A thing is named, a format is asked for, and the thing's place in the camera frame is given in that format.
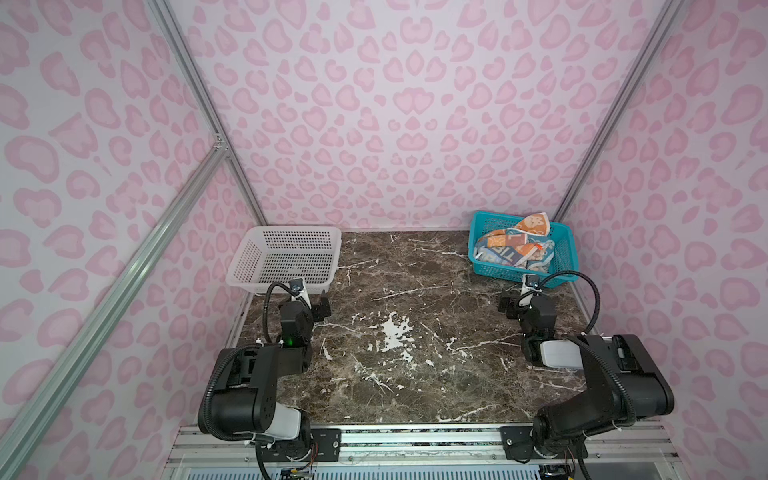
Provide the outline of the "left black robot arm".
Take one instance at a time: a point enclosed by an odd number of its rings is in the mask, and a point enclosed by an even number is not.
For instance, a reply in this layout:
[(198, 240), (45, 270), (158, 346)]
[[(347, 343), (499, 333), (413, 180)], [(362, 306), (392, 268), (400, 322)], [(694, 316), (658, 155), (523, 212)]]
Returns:
[(300, 300), (279, 308), (282, 341), (223, 349), (216, 360), (198, 412), (198, 427), (222, 441), (270, 447), (288, 458), (312, 452), (306, 413), (277, 400), (278, 380), (309, 369), (312, 331), (331, 315), (325, 293), (310, 307)]

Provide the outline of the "cream rabbit text towel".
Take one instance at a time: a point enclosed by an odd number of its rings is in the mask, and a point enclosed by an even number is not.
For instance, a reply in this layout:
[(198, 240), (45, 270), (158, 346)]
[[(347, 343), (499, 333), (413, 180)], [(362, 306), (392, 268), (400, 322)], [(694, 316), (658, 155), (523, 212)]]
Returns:
[(483, 235), (475, 242), (472, 252), (476, 261), (534, 272), (547, 272), (554, 257), (555, 242), (551, 238), (514, 227)]

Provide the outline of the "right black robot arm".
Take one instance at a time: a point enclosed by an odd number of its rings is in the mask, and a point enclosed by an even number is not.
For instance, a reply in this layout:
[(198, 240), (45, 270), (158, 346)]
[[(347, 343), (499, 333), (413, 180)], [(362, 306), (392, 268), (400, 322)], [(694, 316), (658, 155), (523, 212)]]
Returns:
[(554, 301), (533, 291), (502, 295), (498, 310), (518, 322), (521, 349), (532, 365), (577, 370), (585, 379), (583, 391), (540, 407), (527, 433), (501, 429), (509, 460), (562, 457), (583, 465), (592, 437), (674, 409), (672, 389), (639, 337), (559, 336)]

